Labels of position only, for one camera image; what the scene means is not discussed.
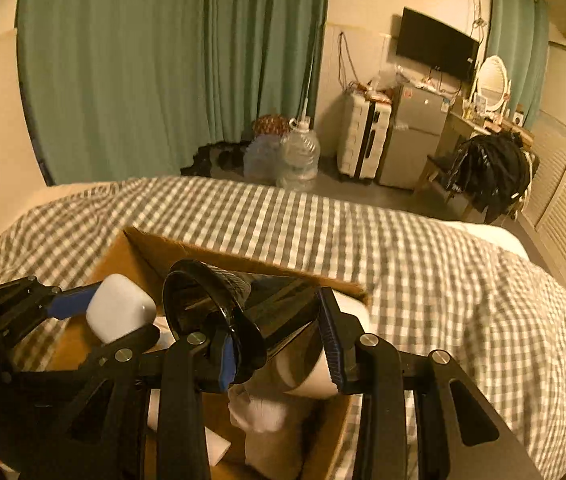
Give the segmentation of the light blue earbuds case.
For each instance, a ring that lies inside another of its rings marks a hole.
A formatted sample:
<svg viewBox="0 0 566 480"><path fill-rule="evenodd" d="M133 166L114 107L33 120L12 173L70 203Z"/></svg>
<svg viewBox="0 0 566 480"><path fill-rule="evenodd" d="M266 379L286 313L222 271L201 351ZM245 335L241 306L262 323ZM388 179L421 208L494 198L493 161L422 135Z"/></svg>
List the light blue earbuds case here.
<svg viewBox="0 0 566 480"><path fill-rule="evenodd" d="M110 274L100 282L85 319L90 330L109 344L140 327L153 324L157 307L149 294L122 274Z"/></svg>

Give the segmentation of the cardboard tape roll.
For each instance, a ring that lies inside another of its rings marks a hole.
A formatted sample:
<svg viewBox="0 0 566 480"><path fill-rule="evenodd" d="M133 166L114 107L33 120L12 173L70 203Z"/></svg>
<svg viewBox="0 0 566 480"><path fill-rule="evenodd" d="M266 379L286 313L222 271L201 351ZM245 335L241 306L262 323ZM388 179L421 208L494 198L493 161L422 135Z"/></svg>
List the cardboard tape roll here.
<svg viewBox="0 0 566 480"><path fill-rule="evenodd" d="M284 393L325 400L336 396L319 325L312 322L274 358L274 376Z"/></svg>

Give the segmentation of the brown cardboard box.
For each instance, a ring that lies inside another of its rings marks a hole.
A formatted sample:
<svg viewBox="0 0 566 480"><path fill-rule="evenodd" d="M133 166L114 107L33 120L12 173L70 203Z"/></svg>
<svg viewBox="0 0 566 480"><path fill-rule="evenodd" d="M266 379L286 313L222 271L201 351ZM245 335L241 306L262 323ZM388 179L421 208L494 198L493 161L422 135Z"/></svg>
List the brown cardboard box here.
<svg viewBox="0 0 566 480"><path fill-rule="evenodd" d="M100 373L74 444L123 419L134 477L335 477L353 400L321 333L368 325L362 286L125 228L83 296L50 364Z"/></svg>

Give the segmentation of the white tube with barcode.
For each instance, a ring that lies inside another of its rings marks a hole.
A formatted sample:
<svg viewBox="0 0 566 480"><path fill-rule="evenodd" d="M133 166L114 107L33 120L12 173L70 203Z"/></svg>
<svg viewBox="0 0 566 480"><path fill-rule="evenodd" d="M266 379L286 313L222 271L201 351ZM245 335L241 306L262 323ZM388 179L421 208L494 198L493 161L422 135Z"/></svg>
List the white tube with barcode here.
<svg viewBox="0 0 566 480"><path fill-rule="evenodd" d="M147 426L156 434L158 432L158 415L159 415L159 404L160 404L160 391L158 389L150 390L149 401L148 401L148 414L147 414ZM217 466L222 460L228 449L231 447L231 443L225 438L220 437L215 432L211 431L209 428L205 428L205 439L206 448L208 456L208 464L210 467Z"/></svg>

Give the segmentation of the white wrapped object in box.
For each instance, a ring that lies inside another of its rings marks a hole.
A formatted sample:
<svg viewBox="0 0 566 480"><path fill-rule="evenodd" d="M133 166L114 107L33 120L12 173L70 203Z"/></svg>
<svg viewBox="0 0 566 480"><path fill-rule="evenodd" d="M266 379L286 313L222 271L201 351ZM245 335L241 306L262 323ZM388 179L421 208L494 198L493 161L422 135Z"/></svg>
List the white wrapped object in box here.
<svg viewBox="0 0 566 480"><path fill-rule="evenodd" d="M302 426L311 414L314 401L284 394L279 401L288 407L281 431L269 434L248 432L245 462L267 479L296 479L302 469Z"/></svg>

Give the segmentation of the checkered bed cover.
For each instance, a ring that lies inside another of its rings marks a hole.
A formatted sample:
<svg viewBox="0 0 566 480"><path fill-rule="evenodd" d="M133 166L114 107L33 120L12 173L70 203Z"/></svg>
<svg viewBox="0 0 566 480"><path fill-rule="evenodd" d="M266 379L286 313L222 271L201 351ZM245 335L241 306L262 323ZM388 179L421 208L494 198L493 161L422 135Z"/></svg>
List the checkered bed cover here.
<svg viewBox="0 0 566 480"><path fill-rule="evenodd" d="M544 478L566 474L566 289L449 223L258 184L162 177L32 208L0 236L0 284L85 283L127 226L359 285L379 336L447 350Z"/></svg>

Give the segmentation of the large water bottle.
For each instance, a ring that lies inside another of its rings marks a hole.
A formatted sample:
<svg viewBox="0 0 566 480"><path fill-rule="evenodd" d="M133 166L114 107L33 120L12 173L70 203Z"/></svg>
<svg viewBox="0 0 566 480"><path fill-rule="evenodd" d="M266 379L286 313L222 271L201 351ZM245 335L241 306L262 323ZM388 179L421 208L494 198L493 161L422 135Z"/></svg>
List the large water bottle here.
<svg viewBox="0 0 566 480"><path fill-rule="evenodd" d="M310 192L319 172L321 145L307 115L292 118L280 145L276 184L291 191Z"/></svg>

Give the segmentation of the white suitcase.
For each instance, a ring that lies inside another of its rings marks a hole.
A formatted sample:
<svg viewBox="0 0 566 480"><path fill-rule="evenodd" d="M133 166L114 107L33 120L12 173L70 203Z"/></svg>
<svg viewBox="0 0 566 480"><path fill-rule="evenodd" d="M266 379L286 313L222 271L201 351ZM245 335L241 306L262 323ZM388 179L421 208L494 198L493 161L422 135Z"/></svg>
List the white suitcase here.
<svg viewBox="0 0 566 480"><path fill-rule="evenodd" d="M346 96L337 168L345 177L374 180L389 128L391 105L370 101L361 92Z"/></svg>

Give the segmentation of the brown patterned bag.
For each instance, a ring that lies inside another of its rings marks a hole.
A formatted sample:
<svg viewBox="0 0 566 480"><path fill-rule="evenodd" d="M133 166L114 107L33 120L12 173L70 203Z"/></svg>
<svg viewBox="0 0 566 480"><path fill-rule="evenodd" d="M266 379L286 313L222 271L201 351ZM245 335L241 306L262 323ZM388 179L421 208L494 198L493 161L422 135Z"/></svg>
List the brown patterned bag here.
<svg viewBox="0 0 566 480"><path fill-rule="evenodd" d="M251 125L254 136L284 136L289 132L289 119L280 114L262 115Z"/></svg>

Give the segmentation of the black backpack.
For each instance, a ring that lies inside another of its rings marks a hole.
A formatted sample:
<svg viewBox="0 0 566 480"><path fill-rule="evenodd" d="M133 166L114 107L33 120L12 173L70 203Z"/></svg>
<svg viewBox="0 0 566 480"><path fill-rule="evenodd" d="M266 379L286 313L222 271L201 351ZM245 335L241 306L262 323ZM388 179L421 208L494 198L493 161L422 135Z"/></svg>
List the black backpack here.
<svg viewBox="0 0 566 480"><path fill-rule="evenodd" d="M492 223L522 199L532 170L518 133L478 134L455 151L449 186L469 197L476 211L484 214L484 223Z"/></svg>

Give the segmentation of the silver mini fridge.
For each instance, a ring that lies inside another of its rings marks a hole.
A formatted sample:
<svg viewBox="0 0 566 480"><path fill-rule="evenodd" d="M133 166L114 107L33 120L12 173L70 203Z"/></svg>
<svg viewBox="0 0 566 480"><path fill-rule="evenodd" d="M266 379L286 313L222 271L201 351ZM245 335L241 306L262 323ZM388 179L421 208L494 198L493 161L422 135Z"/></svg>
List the silver mini fridge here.
<svg viewBox="0 0 566 480"><path fill-rule="evenodd" d="M397 87L394 96L377 183L412 190L427 157L438 148L449 103L443 96L412 84Z"/></svg>

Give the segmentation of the wooden dresser table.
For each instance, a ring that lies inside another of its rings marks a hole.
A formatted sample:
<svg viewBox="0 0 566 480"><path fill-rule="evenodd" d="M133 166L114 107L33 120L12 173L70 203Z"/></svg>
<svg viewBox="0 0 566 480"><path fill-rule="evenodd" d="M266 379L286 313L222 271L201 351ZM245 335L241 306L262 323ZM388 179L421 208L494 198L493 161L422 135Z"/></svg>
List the wooden dresser table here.
<svg viewBox="0 0 566 480"><path fill-rule="evenodd" d="M520 128L507 120L504 120L501 125L489 119L481 119L479 124L475 124L458 113L449 112L435 155L437 157L450 155L461 143L474 136L490 136L490 134L498 136L505 133L511 133L515 138L521 140L524 150L528 152L532 150L533 134L525 128Z"/></svg>

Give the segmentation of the green curtain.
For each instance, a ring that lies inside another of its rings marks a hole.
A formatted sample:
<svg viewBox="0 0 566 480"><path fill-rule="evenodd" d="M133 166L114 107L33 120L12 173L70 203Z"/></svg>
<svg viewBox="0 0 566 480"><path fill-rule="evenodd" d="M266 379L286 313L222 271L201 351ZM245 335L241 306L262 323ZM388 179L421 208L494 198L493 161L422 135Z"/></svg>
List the green curtain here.
<svg viewBox="0 0 566 480"><path fill-rule="evenodd" d="M520 105L524 127L536 121L548 60L550 21L544 0L491 0L486 55L504 62L512 81L510 110Z"/></svg>
<svg viewBox="0 0 566 480"><path fill-rule="evenodd" d="M327 0L18 0L27 124L56 184L177 174L313 110Z"/></svg>

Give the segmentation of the white oval mirror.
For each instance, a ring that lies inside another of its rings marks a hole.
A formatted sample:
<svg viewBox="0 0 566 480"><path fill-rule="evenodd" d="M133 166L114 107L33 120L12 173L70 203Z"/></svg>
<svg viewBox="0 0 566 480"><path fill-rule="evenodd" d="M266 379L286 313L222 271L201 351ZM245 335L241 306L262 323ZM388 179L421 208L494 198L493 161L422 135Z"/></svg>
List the white oval mirror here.
<svg viewBox="0 0 566 480"><path fill-rule="evenodd" d="M486 112L496 112L505 102L510 88L506 66L497 55L484 60L475 78L474 95Z"/></svg>

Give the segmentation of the wall mounted television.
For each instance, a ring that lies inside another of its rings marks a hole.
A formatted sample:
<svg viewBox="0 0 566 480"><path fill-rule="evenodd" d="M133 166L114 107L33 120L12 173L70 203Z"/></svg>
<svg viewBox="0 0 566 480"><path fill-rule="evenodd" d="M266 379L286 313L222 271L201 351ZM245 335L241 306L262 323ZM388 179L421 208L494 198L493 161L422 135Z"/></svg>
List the wall mounted television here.
<svg viewBox="0 0 566 480"><path fill-rule="evenodd" d="M404 8L397 56L425 64L459 81L471 82L479 42L428 15Z"/></svg>

